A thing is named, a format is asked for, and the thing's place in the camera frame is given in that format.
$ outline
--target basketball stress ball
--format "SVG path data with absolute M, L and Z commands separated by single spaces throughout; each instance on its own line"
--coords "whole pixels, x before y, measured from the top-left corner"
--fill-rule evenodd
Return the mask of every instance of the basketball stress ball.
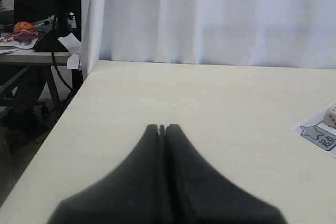
M 21 21 L 15 24 L 13 28 L 13 32 L 15 34 L 18 34 L 20 32 L 28 32 L 28 33 L 34 33 L 36 32 L 36 29 L 33 24 L 26 22 L 26 21 Z

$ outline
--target desk leg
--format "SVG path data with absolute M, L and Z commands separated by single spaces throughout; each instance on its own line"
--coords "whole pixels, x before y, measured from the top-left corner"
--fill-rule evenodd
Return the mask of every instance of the desk leg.
M 43 72 L 47 80 L 47 84 L 48 84 L 48 88 L 50 91 L 52 102 L 54 104 L 54 108 L 58 107 L 58 109 L 56 110 L 56 113 L 58 114 L 58 116 L 60 116 L 61 115 L 61 106 L 60 106 L 61 100 L 57 92 L 57 88 L 56 88 L 53 73 L 51 71 L 51 67 L 43 66 Z
M 72 89 L 75 93 L 80 89 L 83 84 L 83 71 L 72 69 Z

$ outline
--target white curtain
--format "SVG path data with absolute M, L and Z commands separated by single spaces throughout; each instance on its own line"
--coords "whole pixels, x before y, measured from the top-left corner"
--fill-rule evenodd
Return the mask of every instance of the white curtain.
M 82 62 L 336 68 L 336 0 L 82 0 Z

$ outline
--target gray star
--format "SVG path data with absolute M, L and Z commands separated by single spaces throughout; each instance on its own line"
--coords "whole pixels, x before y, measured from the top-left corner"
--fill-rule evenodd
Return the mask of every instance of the gray star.
M 300 128 L 302 129 L 302 136 L 310 136 L 311 138 L 317 140 L 319 139 L 319 136 L 323 136 L 324 134 L 317 131 L 315 126 L 310 126 L 310 127 L 304 127 L 304 126 L 300 126 Z

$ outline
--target dice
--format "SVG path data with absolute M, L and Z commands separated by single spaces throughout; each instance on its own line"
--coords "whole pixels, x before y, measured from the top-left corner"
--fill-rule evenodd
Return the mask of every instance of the dice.
M 326 125 L 336 128 L 336 107 L 330 107 L 324 115 Z

